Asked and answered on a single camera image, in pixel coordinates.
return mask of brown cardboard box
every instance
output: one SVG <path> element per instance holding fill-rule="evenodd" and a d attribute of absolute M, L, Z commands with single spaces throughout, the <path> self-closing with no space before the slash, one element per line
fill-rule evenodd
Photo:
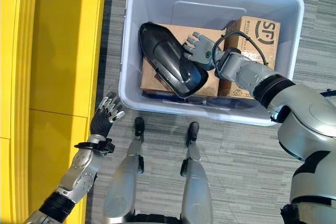
<path fill-rule="evenodd" d="M 268 66 L 274 69 L 277 53 L 280 23 L 262 18 L 243 16 L 226 30 L 242 31 L 249 36 L 264 53 Z M 262 63 L 262 58 L 254 46 L 241 36 L 231 36 L 225 41 L 225 49 L 235 47 L 242 51 L 242 54 L 251 60 Z M 219 97 L 247 98 L 253 99 L 248 91 L 240 89 L 235 83 L 228 80 L 221 80 L 218 88 Z"/>
<path fill-rule="evenodd" d="M 221 30 L 212 30 L 205 28 L 195 28 L 195 27 L 186 27 L 186 26 L 175 26 L 175 25 L 166 25 L 160 24 L 167 27 L 176 37 L 176 39 L 181 43 L 185 43 L 187 37 L 193 37 L 192 34 L 194 31 L 207 36 L 209 39 L 216 41 L 222 34 Z M 215 70 L 208 71 L 208 80 L 201 87 L 195 95 L 207 96 L 207 97 L 216 97 L 218 94 L 218 85 L 219 79 L 215 77 Z M 174 94 L 174 91 L 156 74 L 155 69 L 148 62 L 146 57 L 143 59 L 142 66 L 142 80 L 141 80 L 141 89 L 147 93 L 155 94 Z"/>

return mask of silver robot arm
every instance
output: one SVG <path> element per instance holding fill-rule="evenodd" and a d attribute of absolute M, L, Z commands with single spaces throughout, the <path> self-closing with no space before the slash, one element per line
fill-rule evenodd
<path fill-rule="evenodd" d="M 77 204 L 91 189 L 103 157 L 113 153 L 114 145 L 107 135 L 112 124 L 123 117 L 117 94 L 110 92 L 103 98 L 91 120 L 88 140 L 75 145 L 79 148 L 68 171 L 39 210 L 34 211 L 25 224 L 63 223 Z"/>
<path fill-rule="evenodd" d="M 198 41 L 188 39 L 195 47 L 185 46 L 190 52 L 185 57 L 206 69 L 213 66 L 219 78 L 248 90 L 273 121 L 282 123 L 278 131 L 281 147 L 304 161 L 292 177 L 290 204 L 281 210 L 285 224 L 335 223 L 336 107 L 310 88 L 295 85 L 269 67 L 249 60 L 239 50 L 221 52 L 212 49 L 216 44 L 205 36 L 194 36 Z"/>

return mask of yellow panel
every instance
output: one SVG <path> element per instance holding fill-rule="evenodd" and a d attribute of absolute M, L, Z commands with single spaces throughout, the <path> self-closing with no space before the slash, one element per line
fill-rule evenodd
<path fill-rule="evenodd" d="M 86 118 L 30 110 L 29 212 L 38 209 L 60 182 L 78 150 L 74 145 L 86 141 L 86 127 Z M 83 204 L 73 209 L 66 223 L 81 223 Z"/>
<path fill-rule="evenodd" d="M 28 215 L 27 122 L 35 0 L 1 0 L 1 8 L 1 136 L 10 139 L 12 222 L 20 223 Z"/>
<path fill-rule="evenodd" d="M 1 216 L 3 223 L 12 223 L 11 181 L 10 181 L 10 140 L 0 138 L 1 148 Z"/>
<path fill-rule="evenodd" d="M 31 109 L 89 117 L 102 7 L 103 0 L 36 0 Z"/>
<path fill-rule="evenodd" d="M 10 107 L 16 0 L 1 0 L 1 127 L 0 136 L 11 137 Z"/>

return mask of white plastic bin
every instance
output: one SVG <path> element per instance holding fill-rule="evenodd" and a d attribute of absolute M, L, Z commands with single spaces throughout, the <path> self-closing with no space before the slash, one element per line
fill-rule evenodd
<path fill-rule="evenodd" d="M 223 29 L 241 16 L 254 16 L 281 23 L 275 69 L 292 79 L 303 19 L 303 0 L 127 0 L 122 46 L 119 93 L 122 102 L 136 110 L 201 116 L 216 120 L 271 125 L 266 109 L 256 101 L 243 106 L 236 100 L 216 107 L 149 98 L 140 89 L 142 55 L 138 31 L 151 21 L 172 25 Z"/>

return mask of floor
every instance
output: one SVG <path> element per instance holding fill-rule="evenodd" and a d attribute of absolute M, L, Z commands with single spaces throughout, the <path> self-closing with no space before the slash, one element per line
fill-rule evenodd
<path fill-rule="evenodd" d="M 304 2 L 293 80 L 319 92 L 336 89 L 336 0 Z M 125 0 L 105 0 L 97 100 L 118 89 L 124 7 Z M 278 125 L 242 125 L 129 109 L 110 132 L 116 149 L 105 158 L 88 196 L 87 223 L 101 223 L 105 193 L 125 157 L 137 116 L 146 123 L 145 173 L 138 176 L 136 195 L 138 212 L 179 216 L 185 181 L 179 175 L 186 152 L 184 138 L 188 125 L 198 121 L 198 145 L 211 185 L 214 223 L 283 223 L 280 208 L 288 203 L 291 177 L 301 163 L 279 146 Z"/>

